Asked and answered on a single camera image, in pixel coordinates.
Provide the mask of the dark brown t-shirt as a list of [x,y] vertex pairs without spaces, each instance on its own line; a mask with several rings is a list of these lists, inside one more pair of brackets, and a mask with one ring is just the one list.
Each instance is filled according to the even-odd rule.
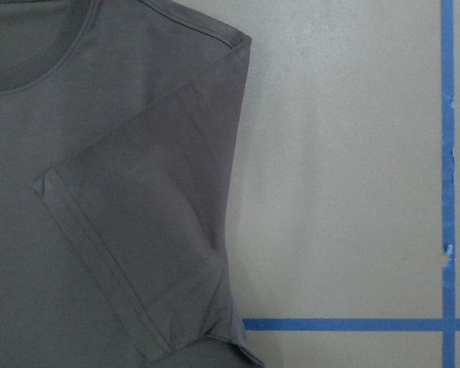
[[260,367],[225,215],[251,38],[172,1],[0,1],[0,367]]

